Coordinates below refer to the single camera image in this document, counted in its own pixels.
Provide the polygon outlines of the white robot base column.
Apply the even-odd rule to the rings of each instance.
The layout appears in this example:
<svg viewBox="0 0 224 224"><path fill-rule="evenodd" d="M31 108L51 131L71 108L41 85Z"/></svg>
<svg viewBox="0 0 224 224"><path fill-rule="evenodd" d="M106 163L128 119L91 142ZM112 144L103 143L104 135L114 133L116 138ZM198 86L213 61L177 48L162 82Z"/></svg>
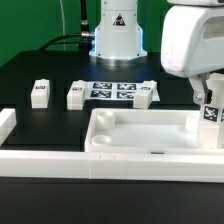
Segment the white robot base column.
<svg viewBox="0 0 224 224"><path fill-rule="evenodd" d="M143 30L137 22L138 0L101 0L101 21L95 28L90 60L107 66L143 63Z"/></svg>

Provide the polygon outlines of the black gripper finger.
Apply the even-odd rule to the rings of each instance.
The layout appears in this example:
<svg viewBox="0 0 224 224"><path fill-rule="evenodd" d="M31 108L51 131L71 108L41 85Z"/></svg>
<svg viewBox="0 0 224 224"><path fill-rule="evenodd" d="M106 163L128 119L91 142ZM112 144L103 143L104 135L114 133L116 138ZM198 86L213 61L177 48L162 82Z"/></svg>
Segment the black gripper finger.
<svg viewBox="0 0 224 224"><path fill-rule="evenodd" d="M193 102L197 105L210 104L212 91L208 88L207 80L210 78L209 73L198 74L189 78L193 88Z"/></svg>

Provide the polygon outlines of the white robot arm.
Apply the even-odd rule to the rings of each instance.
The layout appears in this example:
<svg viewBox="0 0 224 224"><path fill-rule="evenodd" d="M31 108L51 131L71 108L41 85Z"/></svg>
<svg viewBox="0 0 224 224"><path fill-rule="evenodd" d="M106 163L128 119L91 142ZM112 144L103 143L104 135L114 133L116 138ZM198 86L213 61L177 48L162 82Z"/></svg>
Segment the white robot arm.
<svg viewBox="0 0 224 224"><path fill-rule="evenodd" d="M224 68L224 0L168 0L162 30L161 64L174 76L188 78L198 105L211 102L206 81Z"/></svg>

